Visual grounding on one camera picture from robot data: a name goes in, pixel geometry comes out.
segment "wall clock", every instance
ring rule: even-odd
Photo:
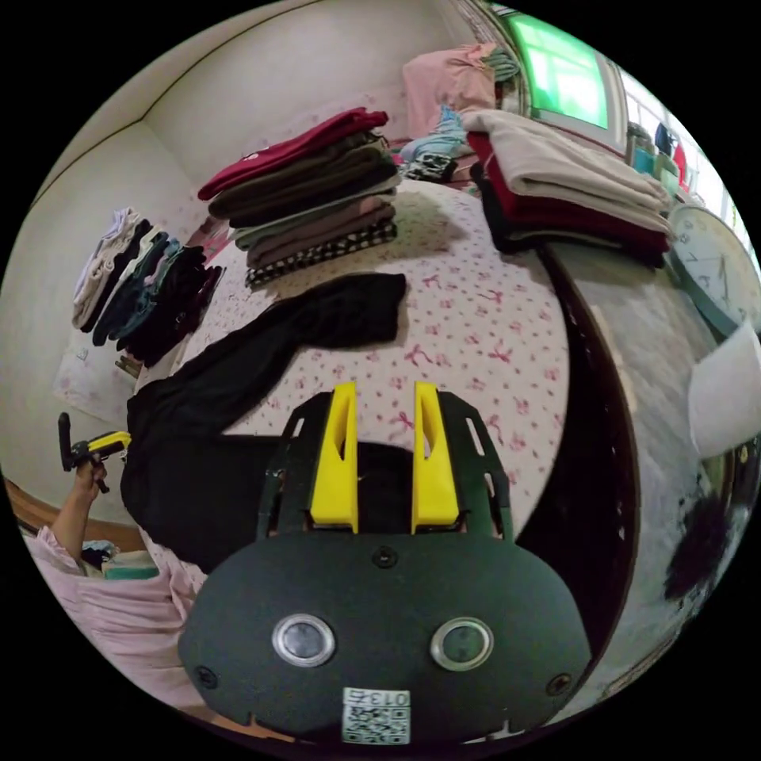
[[[668,219],[671,264],[703,318],[725,337],[746,319],[761,331],[761,277],[731,228],[698,205],[680,205]]]

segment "qr code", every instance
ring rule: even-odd
[[[345,690],[342,738],[361,745],[410,742],[410,698],[394,690]]]

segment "red folded shirt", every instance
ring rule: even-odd
[[[218,193],[235,187],[244,180],[272,172],[285,164],[321,151],[349,135],[369,132],[376,127],[382,127],[387,122],[388,114],[385,111],[368,111],[364,107],[338,113],[322,124],[307,130],[303,135],[286,140],[284,143],[270,145],[222,169],[198,191],[198,197],[202,201],[209,201]]]
[[[469,132],[468,142],[488,172],[505,216],[521,228],[536,225],[541,230],[552,228],[625,242],[649,251],[657,251],[659,254],[668,251],[668,238],[663,232],[641,228],[631,222],[570,201],[540,196],[519,196],[513,193],[507,187],[499,163],[494,157],[489,135],[485,132]]]

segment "screw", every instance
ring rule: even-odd
[[[206,666],[196,666],[196,677],[207,690],[215,690],[220,683],[216,674]]]
[[[399,556],[390,547],[379,547],[373,553],[373,563],[378,568],[393,568]]]
[[[547,685],[547,695],[550,698],[556,698],[558,695],[563,694],[571,684],[570,674],[558,674],[549,680]]]

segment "person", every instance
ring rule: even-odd
[[[293,741],[252,721],[244,727],[211,711],[182,666],[177,644],[196,593],[181,565],[150,579],[91,578],[82,567],[90,509],[106,478],[102,464],[77,468],[55,521],[27,549],[53,595],[87,640],[152,697],[191,717],[247,735]]]

